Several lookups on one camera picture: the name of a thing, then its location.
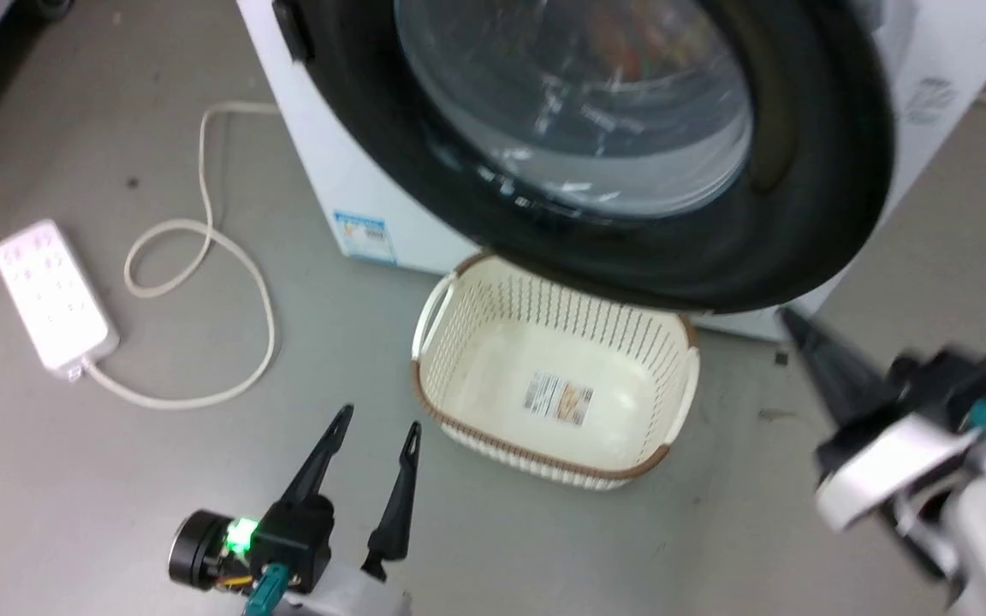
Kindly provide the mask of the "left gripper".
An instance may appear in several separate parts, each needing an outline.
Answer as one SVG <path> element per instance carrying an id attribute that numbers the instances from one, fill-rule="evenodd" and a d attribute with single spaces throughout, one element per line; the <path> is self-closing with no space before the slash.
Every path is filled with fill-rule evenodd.
<path id="1" fill-rule="evenodd" d="M 235 594 L 243 600 L 242 612 L 262 570 L 279 562 L 288 566 L 291 578 L 273 616 L 413 616 L 411 596 L 388 584 L 386 565 L 408 555 L 421 424 L 414 421 L 408 429 L 394 487 L 379 526 L 369 535 L 367 557 L 353 566 L 333 560 L 334 507 L 316 496 L 352 418 L 352 403 L 342 406 L 262 521 L 208 510 L 187 516 L 169 549 L 169 580 Z"/>

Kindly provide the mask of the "black round washing machine door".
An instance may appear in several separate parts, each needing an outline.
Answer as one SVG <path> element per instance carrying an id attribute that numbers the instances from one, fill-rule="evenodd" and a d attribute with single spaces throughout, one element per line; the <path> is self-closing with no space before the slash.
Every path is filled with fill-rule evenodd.
<path id="1" fill-rule="evenodd" d="M 736 313 L 805 295 L 887 202 L 891 93 L 850 0 L 271 0 L 359 150 L 485 252 Z"/>

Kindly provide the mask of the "white front-load washing machine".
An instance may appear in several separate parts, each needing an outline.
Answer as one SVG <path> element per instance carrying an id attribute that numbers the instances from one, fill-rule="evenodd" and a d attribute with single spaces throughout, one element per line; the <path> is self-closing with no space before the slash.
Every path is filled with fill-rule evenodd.
<path id="1" fill-rule="evenodd" d="M 879 50 L 894 118 L 891 184 L 876 230 L 899 206 L 986 86 L 986 0 L 850 3 Z M 304 65 L 287 50 L 271 0 L 236 0 L 236 4 L 334 238 L 332 214 L 339 210 L 383 219 L 394 242 L 398 268 L 445 273 L 482 249 L 419 206 L 359 150 L 318 94 Z M 795 303 L 816 311 L 854 258 L 814 291 L 782 305 Z M 777 340 L 781 335 L 775 320 L 777 308 L 679 312 L 711 330 Z"/>

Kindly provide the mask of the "blue energy label sticker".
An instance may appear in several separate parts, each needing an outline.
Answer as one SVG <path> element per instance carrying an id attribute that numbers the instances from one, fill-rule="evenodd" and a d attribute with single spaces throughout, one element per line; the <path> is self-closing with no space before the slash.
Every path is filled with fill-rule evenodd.
<path id="1" fill-rule="evenodd" d="M 356 260 L 397 265 L 394 242 L 383 219 L 333 211 L 337 242 L 344 254 Z"/>

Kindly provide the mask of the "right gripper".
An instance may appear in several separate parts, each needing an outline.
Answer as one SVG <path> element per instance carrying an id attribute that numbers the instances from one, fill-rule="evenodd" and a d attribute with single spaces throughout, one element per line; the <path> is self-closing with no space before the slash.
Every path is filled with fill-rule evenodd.
<path id="1" fill-rule="evenodd" d="M 986 355 L 901 354 L 885 371 L 797 308 L 778 318 L 834 435 L 817 446 L 817 510 L 834 530 L 876 515 L 897 533 L 986 533 Z"/>

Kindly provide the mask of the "cream plastic laundry basket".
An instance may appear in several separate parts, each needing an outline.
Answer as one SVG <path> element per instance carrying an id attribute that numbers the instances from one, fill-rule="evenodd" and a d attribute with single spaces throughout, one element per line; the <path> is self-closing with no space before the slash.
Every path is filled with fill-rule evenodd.
<path id="1" fill-rule="evenodd" d="M 668 456 L 699 387 L 685 317 L 575 291 L 479 253 L 450 270 L 411 344 L 416 400 L 451 440 L 517 471 L 596 492 Z M 594 389 L 583 425 L 523 408 L 545 371 Z"/>

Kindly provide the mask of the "white power strip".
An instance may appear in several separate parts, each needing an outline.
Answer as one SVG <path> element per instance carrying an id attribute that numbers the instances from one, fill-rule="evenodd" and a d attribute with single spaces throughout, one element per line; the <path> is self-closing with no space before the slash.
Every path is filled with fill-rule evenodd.
<path id="1" fill-rule="evenodd" d="M 0 240 L 0 278 L 48 373 L 75 382 L 120 346 L 118 332 L 57 222 Z"/>

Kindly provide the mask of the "barcode sticker label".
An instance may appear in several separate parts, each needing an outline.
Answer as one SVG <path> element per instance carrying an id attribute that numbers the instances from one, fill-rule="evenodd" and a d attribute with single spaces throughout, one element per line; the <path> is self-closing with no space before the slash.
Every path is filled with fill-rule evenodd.
<path id="1" fill-rule="evenodd" d="M 528 382 L 523 408 L 563 424 L 583 425 L 591 408 L 594 389 L 545 371 L 536 371 Z"/>

